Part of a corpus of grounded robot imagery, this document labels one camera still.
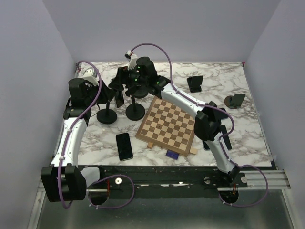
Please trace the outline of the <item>dark phone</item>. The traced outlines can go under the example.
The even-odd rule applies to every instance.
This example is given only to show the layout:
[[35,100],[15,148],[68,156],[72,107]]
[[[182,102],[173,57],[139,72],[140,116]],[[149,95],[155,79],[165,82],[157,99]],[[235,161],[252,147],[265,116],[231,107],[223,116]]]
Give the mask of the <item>dark phone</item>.
[[115,95],[115,105],[117,108],[120,108],[122,105],[124,105],[123,94],[118,93],[117,95]]

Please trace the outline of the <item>black round-base phone stand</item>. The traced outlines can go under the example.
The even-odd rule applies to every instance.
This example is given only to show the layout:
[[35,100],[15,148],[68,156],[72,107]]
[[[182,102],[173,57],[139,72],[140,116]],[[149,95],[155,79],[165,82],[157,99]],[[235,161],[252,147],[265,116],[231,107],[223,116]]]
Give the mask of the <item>black round-base phone stand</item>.
[[148,90],[146,87],[137,87],[137,90],[133,93],[133,96],[137,99],[145,98],[148,95]]

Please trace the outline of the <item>black left-edge phone stand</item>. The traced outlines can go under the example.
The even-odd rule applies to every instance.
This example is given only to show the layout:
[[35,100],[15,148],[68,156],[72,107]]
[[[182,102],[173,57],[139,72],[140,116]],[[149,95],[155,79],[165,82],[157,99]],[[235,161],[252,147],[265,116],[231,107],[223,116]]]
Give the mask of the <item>black left-edge phone stand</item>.
[[137,91],[137,86],[129,87],[125,92],[126,96],[131,97],[132,103],[126,108],[126,116],[132,121],[141,120],[145,115],[145,108],[135,102],[134,94]]

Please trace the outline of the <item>black corner phone stand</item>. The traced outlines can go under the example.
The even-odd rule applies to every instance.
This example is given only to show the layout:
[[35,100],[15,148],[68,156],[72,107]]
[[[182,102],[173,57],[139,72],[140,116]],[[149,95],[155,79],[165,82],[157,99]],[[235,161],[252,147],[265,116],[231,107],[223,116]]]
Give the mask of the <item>black corner phone stand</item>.
[[97,112],[97,120],[102,124],[113,124],[117,120],[117,114],[114,110],[110,109],[110,102],[99,101],[97,104],[106,104],[106,108],[100,109]]

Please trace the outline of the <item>black phone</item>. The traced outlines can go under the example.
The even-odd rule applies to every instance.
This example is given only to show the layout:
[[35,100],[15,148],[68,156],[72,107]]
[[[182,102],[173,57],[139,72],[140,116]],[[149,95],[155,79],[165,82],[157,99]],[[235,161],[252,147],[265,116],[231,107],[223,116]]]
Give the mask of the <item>black phone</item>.
[[116,143],[120,161],[125,161],[133,158],[132,145],[128,133],[118,134]]

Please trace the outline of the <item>black smartphone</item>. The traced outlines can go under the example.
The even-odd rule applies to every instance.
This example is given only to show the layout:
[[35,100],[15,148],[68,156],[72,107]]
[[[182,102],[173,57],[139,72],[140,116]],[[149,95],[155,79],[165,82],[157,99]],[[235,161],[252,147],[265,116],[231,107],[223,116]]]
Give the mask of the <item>black smartphone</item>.
[[[220,125],[220,129],[221,129],[223,135],[227,134],[227,129],[226,129],[225,125]],[[225,136],[223,139],[224,139],[224,142],[225,142],[225,145],[226,145],[227,149],[231,150],[232,145],[231,145],[229,136]]]
[[209,146],[207,145],[207,143],[205,141],[203,141],[203,147],[205,150],[210,150]]

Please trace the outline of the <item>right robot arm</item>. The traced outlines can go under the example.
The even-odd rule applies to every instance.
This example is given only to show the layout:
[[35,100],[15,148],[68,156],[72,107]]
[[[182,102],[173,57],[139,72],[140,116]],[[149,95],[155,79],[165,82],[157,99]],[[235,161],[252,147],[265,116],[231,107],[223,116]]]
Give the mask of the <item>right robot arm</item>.
[[137,59],[132,68],[120,67],[109,84],[116,91],[127,89],[128,95],[140,86],[144,86],[151,95],[181,108],[194,119],[194,133],[209,146],[220,173],[220,183],[225,187],[234,184],[240,168],[229,157],[224,141],[227,135],[221,131],[221,115],[227,114],[226,111],[217,108],[213,102],[206,104],[178,90],[170,79],[158,75],[149,57]]

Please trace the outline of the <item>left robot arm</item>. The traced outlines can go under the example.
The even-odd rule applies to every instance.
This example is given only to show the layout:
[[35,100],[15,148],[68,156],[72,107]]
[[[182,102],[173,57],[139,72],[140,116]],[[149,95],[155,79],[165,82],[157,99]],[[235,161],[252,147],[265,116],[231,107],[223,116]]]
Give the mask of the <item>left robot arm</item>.
[[60,143],[50,166],[41,170],[41,179],[50,202],[83,200],[87,188],[102,188],[106,177],[96,167],[78,168],[81,140],[95,104],[105,104],[113,92],[98,81],[94,85],[83,78],[68,82],[70,97],[66,104]]

